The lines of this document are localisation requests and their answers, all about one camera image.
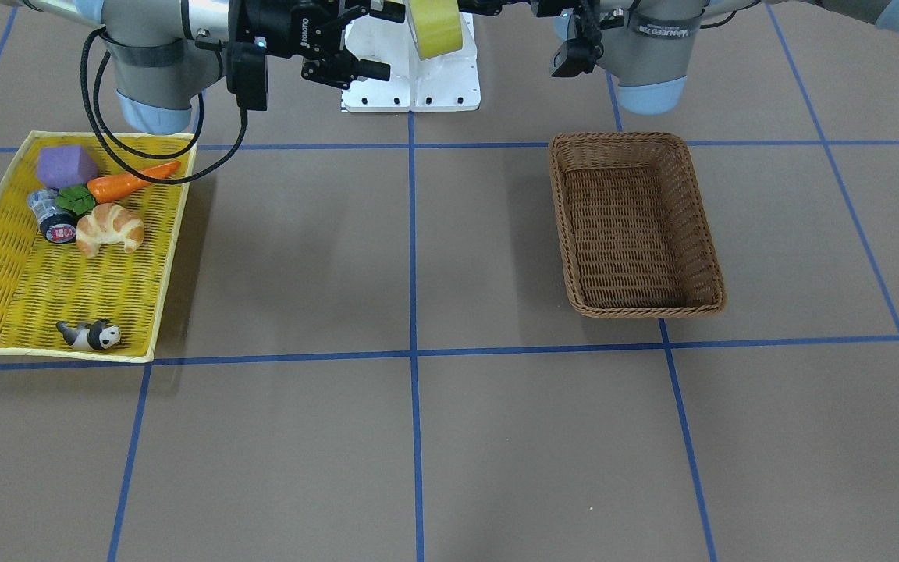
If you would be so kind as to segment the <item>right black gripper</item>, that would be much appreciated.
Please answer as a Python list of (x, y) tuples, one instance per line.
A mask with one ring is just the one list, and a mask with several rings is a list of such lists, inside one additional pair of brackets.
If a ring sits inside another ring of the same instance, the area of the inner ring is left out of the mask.
[(343, 16), (370, 16), (403, 23), (407, 7), (397, 1), (245, 1), (243, 3), (243, 53), (289, 59), (307, 58), (302, 78), (338, 89), (353, 82), (389, 81), (392, 67), (385, 62), (361, 59), (347, 49)]

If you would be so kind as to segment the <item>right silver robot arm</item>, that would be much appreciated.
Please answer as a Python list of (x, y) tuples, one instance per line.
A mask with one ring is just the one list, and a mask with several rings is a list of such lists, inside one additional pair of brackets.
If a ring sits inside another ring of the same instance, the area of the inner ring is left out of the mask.
[(115, 65), (125, 121), (136, 131), (185, 130), (192, 101), (220, 80), (240, 108), (267, 108), (270, 57), (301, 57), (302, 76), (349, 89), (388, 80), (388, 64), (346, 49), (346, 25), (364, 16), (394, 23), (392, 1), (27, 1), (25, 6), (92, 27)]

